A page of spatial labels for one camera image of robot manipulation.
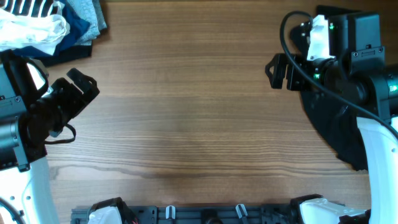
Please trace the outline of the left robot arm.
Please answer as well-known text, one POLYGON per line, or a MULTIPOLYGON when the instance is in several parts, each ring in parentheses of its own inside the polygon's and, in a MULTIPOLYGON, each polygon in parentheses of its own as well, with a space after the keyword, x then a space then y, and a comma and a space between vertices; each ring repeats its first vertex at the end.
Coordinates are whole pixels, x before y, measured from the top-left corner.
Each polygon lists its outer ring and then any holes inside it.
POLYGON ((58 223, 49 181, 48 137, 100 93, 97 82, 73 68, 48 83, 39 60, 1 52, 1 215, 11 223, 58 223))

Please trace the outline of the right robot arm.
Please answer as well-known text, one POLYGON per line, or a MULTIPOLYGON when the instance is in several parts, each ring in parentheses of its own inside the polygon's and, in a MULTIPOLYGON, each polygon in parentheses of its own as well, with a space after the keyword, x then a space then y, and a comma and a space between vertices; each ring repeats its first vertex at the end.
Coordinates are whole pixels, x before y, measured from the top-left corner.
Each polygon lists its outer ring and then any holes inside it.
POLYGON ((271 87, 300 93, 315 129, 340 160, 368 172, 371 189, 367 210, 295 198, 289 223, 396 223, 397 65, 385 62, 379 15, 318 6, 279 38, 283 51, 265 67, 271 87))

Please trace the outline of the white t-shirt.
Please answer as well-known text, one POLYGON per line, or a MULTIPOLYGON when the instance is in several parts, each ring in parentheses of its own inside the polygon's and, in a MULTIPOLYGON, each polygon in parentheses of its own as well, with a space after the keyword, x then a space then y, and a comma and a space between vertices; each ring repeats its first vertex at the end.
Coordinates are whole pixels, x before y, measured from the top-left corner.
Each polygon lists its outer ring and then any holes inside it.
POLYGON ((33 47, 53 55, 70 33, 63 1, 1 0, 1 51, 33 47))

